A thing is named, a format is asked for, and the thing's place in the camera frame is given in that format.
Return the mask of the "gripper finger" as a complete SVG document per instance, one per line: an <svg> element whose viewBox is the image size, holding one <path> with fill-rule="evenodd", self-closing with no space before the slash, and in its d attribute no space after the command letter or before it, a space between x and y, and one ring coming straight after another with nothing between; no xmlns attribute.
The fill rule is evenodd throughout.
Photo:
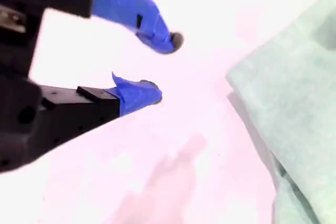
<svg viewBox="0 0 336 224"><path fill-rule="evenodd" d="M162 100L162 91L151 81L129 81L116 75L112 78L115 87L108 89L43 86L37 125L28 141L29 153L45 154L85 132Z"/></svg>
<svg viewBox="0 0 336 224"><path fill-rule="evenodd" d="M183 35L168 29L152 0L93 0L92 15L131 30L145 45L160 54L179 50Z"/></svg>

